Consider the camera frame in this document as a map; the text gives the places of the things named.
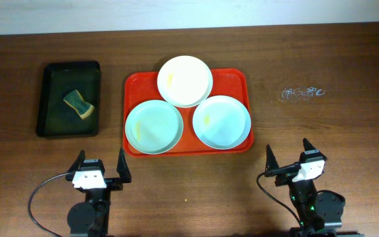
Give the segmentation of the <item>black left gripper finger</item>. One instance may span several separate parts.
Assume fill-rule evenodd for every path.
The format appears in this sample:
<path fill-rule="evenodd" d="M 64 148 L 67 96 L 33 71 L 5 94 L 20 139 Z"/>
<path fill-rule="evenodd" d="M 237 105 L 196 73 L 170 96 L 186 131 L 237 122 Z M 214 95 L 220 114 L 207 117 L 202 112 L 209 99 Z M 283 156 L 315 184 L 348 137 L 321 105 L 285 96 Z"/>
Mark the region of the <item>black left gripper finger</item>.
<path fill-rule="evenodd" d="M 73 164 L 70 166 L 70 168 L 67 170 L 67 172 L 71 173 L 71 172 L 78 171 L 78 169 L 80 168 L 80 165 L 83 163 L 83 161 L 85 160 L 85 158 L 86 158 L 85 151 L 81 150 L 81 152 L 79 153 L 77 159 L 75 160 L 75 162 L 73 162 Z"/>
<path fill-rule="evenodd" d="M 120 151 L 118 154 L 118 162 L 116 166 L 116 171 L 119 175 L 119 179 L 121 183 L 132 182 L 132 175 L 131 175 L 130 169 L 128 168 L 126 158 L 125 158 L 125 152 L 123 148 L 120 148 Z"/>

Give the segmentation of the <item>mint green plate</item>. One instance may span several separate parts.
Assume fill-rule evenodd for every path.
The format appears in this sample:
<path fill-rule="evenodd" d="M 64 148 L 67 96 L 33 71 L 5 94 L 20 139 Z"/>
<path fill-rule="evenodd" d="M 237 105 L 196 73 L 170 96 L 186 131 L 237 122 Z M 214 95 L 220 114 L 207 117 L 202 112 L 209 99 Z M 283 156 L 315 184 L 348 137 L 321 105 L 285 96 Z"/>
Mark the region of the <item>mint green plate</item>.
<path fill-rule="evenodd" d="M 175 106 L 166 101 L 149 100 L 131 110 L 124 131 L 134 149 L 158 155 L 171 150 L 179 142 L 184 121 Z"/>

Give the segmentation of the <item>green yellow sponge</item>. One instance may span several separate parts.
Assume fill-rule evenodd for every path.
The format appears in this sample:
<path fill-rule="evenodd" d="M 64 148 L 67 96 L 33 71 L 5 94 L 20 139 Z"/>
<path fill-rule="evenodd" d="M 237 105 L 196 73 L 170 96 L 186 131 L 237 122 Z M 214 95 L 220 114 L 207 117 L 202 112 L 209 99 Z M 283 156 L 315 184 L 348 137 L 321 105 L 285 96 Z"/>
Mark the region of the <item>green yellow sponge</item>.
<path fill-rule="evenodd" d="M 88 118 L 95 110 L 95 107 L 85 101 L 78 90 L 73 90 L 66 94 L 63 101 L 71 107 L 82 120 Z"/>

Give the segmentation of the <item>light blue plate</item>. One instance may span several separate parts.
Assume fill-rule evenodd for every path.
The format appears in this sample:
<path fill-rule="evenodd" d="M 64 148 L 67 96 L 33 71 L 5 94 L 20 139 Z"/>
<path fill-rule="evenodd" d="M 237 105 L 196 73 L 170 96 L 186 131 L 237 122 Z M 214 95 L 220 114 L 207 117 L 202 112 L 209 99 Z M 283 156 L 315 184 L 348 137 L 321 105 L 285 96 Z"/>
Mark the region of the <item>light blue plate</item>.
<path fill-rule="evenodd" d="M 248 109 L 237 99 L 216 95 L 201 102 L 192 118 L 193 130 L 205 145 L 232 149 L 246 140 L 251 131 Z"/>

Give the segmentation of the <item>white plate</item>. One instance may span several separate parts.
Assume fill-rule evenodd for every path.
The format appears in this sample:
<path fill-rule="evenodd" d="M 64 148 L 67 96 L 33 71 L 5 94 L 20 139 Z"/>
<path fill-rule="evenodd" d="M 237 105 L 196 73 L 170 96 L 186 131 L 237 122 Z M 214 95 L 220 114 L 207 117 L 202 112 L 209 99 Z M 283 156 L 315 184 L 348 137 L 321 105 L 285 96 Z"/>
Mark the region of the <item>white plate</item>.
<path fill-rule="evenodd" d="M 213 88 L 213 75 L 201 59 L 189 55 L 177 56 L 161 67 L 157 88 L 170 104 L 194 107 L 209 96 Z"/>

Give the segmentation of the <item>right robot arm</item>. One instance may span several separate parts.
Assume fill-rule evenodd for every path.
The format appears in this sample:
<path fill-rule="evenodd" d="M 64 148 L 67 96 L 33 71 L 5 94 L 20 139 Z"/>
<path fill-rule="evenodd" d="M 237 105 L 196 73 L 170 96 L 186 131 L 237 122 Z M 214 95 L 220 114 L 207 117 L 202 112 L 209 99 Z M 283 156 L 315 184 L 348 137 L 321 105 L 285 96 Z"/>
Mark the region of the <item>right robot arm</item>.
<path fill-rule="evenodd" d="M 317 190 L 314 180 L 324 173 L 327 157 L 303 138 L 304 151 L 299 160 L 290 165 L 279 166 L 269 145 L 266 146 L 265 171 L 258 177 L 274 177 L 275 186 L 287 186 L 295 211 L 259 188 L 273 201 L 287 209 L 296 219 L 298 227 L 290 228 L 290 236 L 360 236 L 358 232 L 338 232 L 342 227 L 341 217 L 345 198 L 330 190 Z"/>

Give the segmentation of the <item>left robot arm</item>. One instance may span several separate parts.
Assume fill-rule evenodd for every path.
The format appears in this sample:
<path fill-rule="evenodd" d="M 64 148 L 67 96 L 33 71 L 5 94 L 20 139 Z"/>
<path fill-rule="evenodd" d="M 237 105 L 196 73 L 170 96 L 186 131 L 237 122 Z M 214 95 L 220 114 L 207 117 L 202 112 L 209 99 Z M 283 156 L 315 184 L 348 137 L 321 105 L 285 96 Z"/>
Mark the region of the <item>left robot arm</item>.
<path fill-rule="evenodd" d="M 85 194 L 85 201 L 71 207 L 67 223 L 71 236 L 106 237 L 109 235 L 111 193 L 123 190 L 131 183 L 132 175 L 126 163 L 125 152 L 120 149 L 116 166 L 117 177 L 105 178 L 105 168 L 100 159 L 86 159 L 85 151 L 68 169 L 66 180 L 74 189 Z"/>

